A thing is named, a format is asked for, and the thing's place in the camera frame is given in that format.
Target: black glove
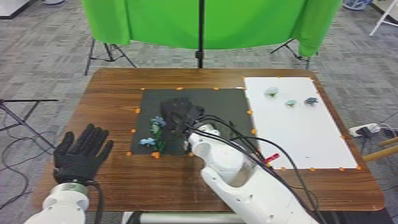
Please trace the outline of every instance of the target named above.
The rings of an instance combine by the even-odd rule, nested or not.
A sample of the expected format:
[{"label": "black glove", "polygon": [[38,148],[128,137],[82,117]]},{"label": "black glove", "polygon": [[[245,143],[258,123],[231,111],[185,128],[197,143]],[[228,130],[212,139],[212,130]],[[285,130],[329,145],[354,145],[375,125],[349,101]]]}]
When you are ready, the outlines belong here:
[{"label": "black glove", "polygon": [[181,97],[162,102],[160,113],[165,119],[165,130],[181,134],[187,130],[187,124],[194,126],[205,114],[205,109],[192,104],[187,97]]},{"label": "black glove", "polygon": [[54,178],[59,183],[94,181],[96,172],[114,147],[114,141],[107,142],[109,131],[87,125],[75,142],[73,132],[66,133],[62,143],[54,152]]}]

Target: cable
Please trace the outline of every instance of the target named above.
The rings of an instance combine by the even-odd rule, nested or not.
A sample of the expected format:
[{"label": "cable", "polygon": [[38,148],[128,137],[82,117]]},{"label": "cable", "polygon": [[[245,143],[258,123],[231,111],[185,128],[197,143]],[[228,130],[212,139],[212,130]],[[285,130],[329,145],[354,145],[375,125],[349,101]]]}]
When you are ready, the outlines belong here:
[{"label": "cable", "polygon": [[[4,127],[9,126],[9,125],[7,125],[7,117],[9,117],[9,114],[4,112]],[[6,130],[6,133],[7,133],[7,136],[9,136],[13,139],[25,138],[25,137],[16,137],[16,136],[11,134],[11,130],[9,130],[9,129]],[[41,132],[39,134],[43,135],[45,133],[52,133],[54,135],[57,135],[57,132],[55,132],[55,131],[45,131],[45,132]],[[38,138],[38,137],[39,137],[39,136],[34,136],[34,137],[30,138],[30,140],[34,141],[34,143],[36,143],[39,149],[43,150],[43,152],[45,152],[48,155],[52,155],[52,153],[48,152],[48,149],[45,149],[45,148],[41,147],[41,145],[39,145],[39,143],[38,143],[38,141],[36,141],[36,138]]]},{"label": "cable", "polygon": [[102,189],[100,183],[94,180],[87,181],[87,185],[96,188],[98,195],[100,195],[98,196],[98,207],[96,207],[96,220],[94,220],[94,224],[100,224],[102,219],[103,219],[103,207],[105,207],[103,189]]},{"label": "cable", "polygon": [[395,130],[398,130],[396,128],[393,128],[391,126],[389,126],[389,124],[386,124],[386,123],[379,123],[379,127],[380,126],[386,126],[388,128],[389,128],[389,130],[391,130],[391,132],[393,132],[393,135],[395,135],[395,138],[396,138],[396,132],[395,132]]},{"label": "cable", "polygon": [[380,123],[384,123],[393,117],[395,117],[395,115],[398,114],[398,111],[389,115],[389,117],[379,122],[379,124]]},{"label": "cable", "polygon": [[[309,212],[311,210],[309,210],[308,205],[306,205],[306,203],[302,202],[302,199],[301,199],[301,197],[299,197],[299,195],[297,195],[297,193],[295,193],[295,191],[293,191],[293,189],[292,189],[292,186],[288,185],[288,183],[286,183],[286,181],[283,180],[281,176],[276,174],[274,170],[270,170],[270,168],[267,167],[265,163],[263,163],[260,160],[256,160],[256,159],[253,158],[249,152],[240,148],[240,145],[238,145],[237,143],[233,143],[231,140],[226,140],[221,136],[217,136],[217,135],[210,134],[208,132],[203,132],[201,130],[197,130],[197,129],[190,126],[190,124],[187,124],[187,127],[189,127],[189,129],[194,131],[194,133],[197,133],[201,136],[205,136],[205,137],[215,139],[217,141],[221,141],[222,143],[226,143],[226,144],[228,144],[228,145],[229,145],[229,146],[231,146],[231,147],[233,147],[244,154],[245,154],[245,156],[249,157],[249,159],[251,159],[251,161],[254,162],[254,164],[260,165],[260,167],[263,168],[263,170],[269,172],[269,174],[276,177],[276,179],[279,180],[279,182],[281,182],[283,185],[286,186],[286,188],[288,188],[288,190],[290,190],[292,194],[295,195],[295,198],[297,198],[297,200],[299,200],[299,202],[301,202],[301,205],[302,205],[302,207],[306,208],[306,210],[308,210],[308,212]],[[308,194],[309,202],[311,202],[311,205],[313,205],[313,208],[315,208],[315,211],[317,211],[317,215],[320,216],[322,223],[327,224],[325,219],[324,219],[324,216],[322,216],[322,214],[320,214],[320,212],[318,212],[318,203],[315,203],[315,201],[313,201],[313,198],[311,198],[311,195],[309,195],[309,190],[308,190],[308,187],[306,187],[306,183],[304,183],[304,180],[302,180],[299,171],[297,171],[297,177],[299,177],[299,180],[301,180],[301,182],[302,182],[302,186],[304,186],[304,190],[306,190],[306,194]]]},{"label": "cable", "polygon": [[[306,190],[302,187],[295,187],[295,186],[290,186],[292,188],[295,188],[295,189],[299,189],[299,190]],[[313,198],[315,198],[315,207],[317,207],[317,209],[320,208],[320,201],[318,201],[318,197],[317,197],[317,195],[315,195],[315,192],[311,191],[311,190],[308,190],[309,191],[309,194],[311,194],[311,196],[313,196]]]},{"label": "cable", "polygon": [[395,185],[393,187],[389,187],[388,189],[384,189],[382,191],[389,191],[391,189],[395,189],[398,187],[398,185]]},{"label": "cable", "polygon": [[245,137],[237,137],[237,138],[233,138],[231,141],[237,140],[237,139],[240,139],[240,138],[245,138],[245,139],[256,139],[256,140],[267,142],[270,145],[276,146],[276,148],[277,148],[279,151],[283,152],[283,154],[285,154],[285,156],[286,156],[286,158],[288,158],[288,160],[290,160],[292,166],[293,166],[293,170],[295,170],[297,178],[299,178],[299,181],[301,181],[301,184],[302,184],[302,188],[304,188],[304,192],[306,192],[306,195],[308,195],[309,203],[311,203],[311,206],[313,206],[313,208],[315,208],[315,213],[317,213],[317,215],[318,215],[318,217],[320,217],[320,219],[322,219],[322,222],[327,223],[327,222],[325,222],[325,219],[324,219],[324,216],[322,216],[322,214],[320,214],[320,211],[318,211],[318,209],[317,209],[317,204],[315,204],[315,201],[313,201],[313,198],[311,198],[311,195],[309,195],[308,185],[306,185],[306,182],[304,182],[304,179],[302,179],[302,175],[301,175],[301,172],[299,172],[299,168],[297,168],[297,165],[295,165],[295,162],[293,162],[293,159],[292,159],[292,157],[290,157],[288,152],[285,151],[283,147],[281,147],[270,140],[267,140],[267,139],[263,139],[263,138],[260,138],[260,137],[245,136]]},{"label": "cable", "polygon": [[[25,182],[25,185],[23,185],[23,190],[22,190],[22,193],[6,201],[6,203],[0,205],[0,210],[6,208],[6,206],[22,198],[23,195],[30,194],[32,191],[27,191],[27,188],[29,188],[29,177],[27,175],[13,168],[14,166],[22,165],[29,160],[36,159],[45,153],[52,154],[48,151],[52,150],[52,148],[45,149],[36,141],[36,138],[38,136],[34,136],[32,138],[30,137],[14,137],[11,135],[11,133],[7,132],[11,138],[14,138],[14,141],[11,142],[11,144],[6,146],[6,149],[2,151],[2,156],[0,156],[0,160],[2,160],[2,164],[4,164],[4,168],[0,169],[0,172],[6,171],[6,170],[11,170],[22,177],[23,177],[23,182]],[[25,142],[25,141],[32,141],[34,144],[38,145],[38,147],[41,148],[43,152],[32,156],[30,158],[27,158],[23,161],[20,161],[16,164],[9,165],[7,162],[6,162],[6,154],[7,154],[7,151],[13,147],[13,145],[18,143],[18,142]]]},{"label": "cable", "polygon": [[4,149],[4,152],[2,152],[2,164],[6,166],[6,169],[11,170],[22,177],[23,177],[23,181],[25,181],[25,185],[23,185],[23,190],[22,190],[22,193],[7,200],[7,202],[0,205],[0,210],[6,208],[6,206],[20,199],[20,197],[27,194],[27,189],[29,189],[29,177],[27,175],[13,169],[13,167],[7,165],[6,163],[6,151],[7,149],[11,148],[11,146],[20,142],[20,141],[25,141],[25,139],[18,139],[13,141],[13,143],[7,145],[6,149]]},{"label": "cable", "polygon": [[[226,121],[215,115],[205,115],[203,118],[199,118],[201,122],[206,121],[206,120],[219,122],[231,129],[237,136],[244,136],[244,134],[235,129],[235,127],[226,123]],[[242,139],[242,143],[244,143],[245,147],[251,149],[253,154],[258,156],[260,160],[265,161],[263,154],[261,154],[260,150],[256,149],[256,146],[254,146],[253,142],[249,140]]]}]

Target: wooden table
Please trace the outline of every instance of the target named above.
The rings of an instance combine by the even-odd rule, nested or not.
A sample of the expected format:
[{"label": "wooden table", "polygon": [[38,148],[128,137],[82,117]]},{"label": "wooden table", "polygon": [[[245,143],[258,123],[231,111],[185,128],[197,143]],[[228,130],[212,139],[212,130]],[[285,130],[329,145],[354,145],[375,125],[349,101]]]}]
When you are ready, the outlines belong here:
[{"label": "wooden table", "polygon": [[[107,211],[229,211],[201,180],[201,159],[164,156],[160,160],[155,160],[148,155],[128,156],[126,153],[142,88],[235,88],[244,86],[244,76],[313,78],[352,154],[363,167],[361,170],[349,169],[345,172],[338,169],[301,171],[320,200],[320,210],[375,211],[384,208],[382,192],[313,72],[276,69],[102,69],[89,83],[66,130],[80,134],[87,123],[94,123],[110,130],[116,147],[96,178],[105,190]],[[288,183],[299,186],[293,171],[279,171],[279,174]],[[54,186],[50,165],[34,193],[38,207]],[[91,208],[94,208],[98,200],[94,190],[91,192]],[[302,190],[297,190],[297,193],[308,201]]]}]

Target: gray carpet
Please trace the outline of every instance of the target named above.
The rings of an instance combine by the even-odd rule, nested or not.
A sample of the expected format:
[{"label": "gray carpet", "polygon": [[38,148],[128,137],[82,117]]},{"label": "gray carpet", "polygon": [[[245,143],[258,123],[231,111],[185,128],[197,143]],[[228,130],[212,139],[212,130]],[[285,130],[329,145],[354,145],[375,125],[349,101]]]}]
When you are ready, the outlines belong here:
[{"label": "gray carpet", "polygon": [[[398,28],[382,25],[375,37],[368,36],[380,14],[370,8],[364,12],[340,10],[329,37],[313,58],[311,69],[338,108],[347,127],[380,121],[398,111]],[[91,30],[80,8],[80,1],[70,0],[61,7],[43,6],[39,2],[18,18],[0,21],[0,98],[57,98],[45,103],[34,113],[30,124],[50,139],[62,132],[86,90],[89,77],[82,76],[91,42]],[[238,50],[208,51],[208,68],[302,68],[286,49],[274,55],[276,46]],[[194,51],[134,42],[123,47],[139,67],[196,67]],[[100,67],[126,67],[121,59],[114,64],[94,62],[91,72]],[[13,104],[18,114],[29,105]],[[398,116],[388,121],[398,127]],[[18,128],[13,135],[29,132]],[[0,147],[13,139],[0,133]],[[380,150],[368,144],[364,153]],[[32,142],[18,144],[7,153],[7,163],[22,161],[41,153]],[[29,189],[39,180],[50,156],[18,166],[30,179]],[[382,189],[398,185],[398,155],[370,163]],[[11,172],[0,173],[0,204],[20,193],[23,179]],[[398,187],[386,192],[386,207],[398,223]],[[23,223],[32,213],[30,195],[0,210],[0,222]],[[105,223],[119,223],[105,215]]]}]

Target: white paper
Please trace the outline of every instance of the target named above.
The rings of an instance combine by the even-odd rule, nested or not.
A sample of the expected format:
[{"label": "white paper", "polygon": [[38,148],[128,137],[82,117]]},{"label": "white paper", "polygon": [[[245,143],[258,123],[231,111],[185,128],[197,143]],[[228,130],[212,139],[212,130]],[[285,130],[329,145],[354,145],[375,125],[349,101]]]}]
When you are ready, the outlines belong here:
[{"label": "white paper", "polygon": [[[270,87],[279,89],[274,97],[265,93]],[[299,169],[356,168],[357,162],[317,93],[313,80],[304,77],[253,77],[245,78],[245,88],[256,135],[281,145]],[[313,106],[304,103],[309,97],[318,99]],[[286,105],[288,100],[297,100],[293,107]],[[274,153],[281,154],[281,151],[267,143],[260,143],[260,149],[265,157]],[[283,154],[272,162],[272,166],[277,169],[292,168]]]}]

